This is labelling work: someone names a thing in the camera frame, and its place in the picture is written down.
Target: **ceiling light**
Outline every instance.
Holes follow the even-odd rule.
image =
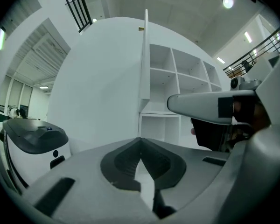
[[[225,63],[225,61],[223,61],[220,57],[217,58],[218,61],[220,61],[221,63]]]
[[[223,5],[224,5],[224,7],[226,7],[226,8],[232,8],[232,6],[233,6],[233,0],[223,0]]]
[[[250,37],[250,35],[249,35],[248,32],[245,32],[245,36],[247,37],[248,42],[251,43],[251,42],[252,42],[252,39],[251,39],[251,37]]]
[[[4,34],[5,34],[5,32],[0,28],[0,50],[3,47]]]

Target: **metal railing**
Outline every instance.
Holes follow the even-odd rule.
[[[85,0],[66,0],[66,5],[69,6],[70,12],[74,17],[76,24],[78,25],[79,32],[81,32],[85,27],[87,27],[88,24],[92,24],[92,20],[90,18]]]
[[[230,78],[243,75],[247,73],[247,70],[253,67],[254,64],[256,64],[257,59],[260,56],[267,52],[271,53],[275,51],[280,54],[280,28],[278,28],[264,41],[223,70]]]

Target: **white cabinet door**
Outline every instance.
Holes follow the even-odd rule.
[[[148,11],[144,15],[144,34],[142,45],[142,64],[139,92],[139,112],[142,112],[150,99],[150,49],[148,37]]]

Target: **round black hole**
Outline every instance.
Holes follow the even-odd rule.
[[[55,150],[55,151],[53,152],[53,156],[54,156],[54,158],[57,158],[57,157],[58,157],[58,151],[57,151],[57,150]]]

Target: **round ceiling light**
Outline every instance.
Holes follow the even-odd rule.
[[[233,0],[223,0],[223,5],[224,5],[224,7],[226,7],[226,8],[232,8],[232,6],[233,6]]]

